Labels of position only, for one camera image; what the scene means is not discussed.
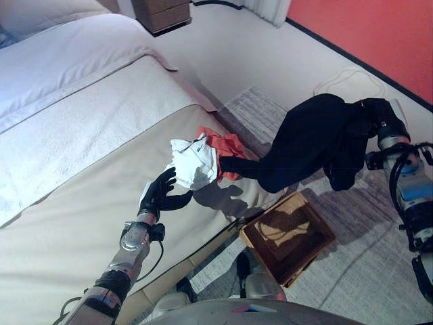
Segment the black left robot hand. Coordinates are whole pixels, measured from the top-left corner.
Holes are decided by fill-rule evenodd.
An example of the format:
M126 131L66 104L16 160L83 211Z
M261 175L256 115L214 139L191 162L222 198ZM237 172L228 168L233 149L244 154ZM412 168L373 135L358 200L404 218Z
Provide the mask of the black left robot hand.
M169 196L168 193L174 189L174 184L177 182L175 177L174 167L161 173L147 188L144 197L140 200L137 214L151 213L159 219L161 211L175 211L185 207L190 202L193 191Z

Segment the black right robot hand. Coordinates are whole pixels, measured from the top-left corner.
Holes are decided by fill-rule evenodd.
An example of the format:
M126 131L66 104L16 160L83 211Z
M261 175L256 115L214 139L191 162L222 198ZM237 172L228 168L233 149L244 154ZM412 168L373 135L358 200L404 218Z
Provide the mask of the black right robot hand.
M378 137L378 142L389 137L411 139L404 122L397 117L389 101L383 98L367 98L355 102L355 106L365 111L366 117L372 123L371 133Z

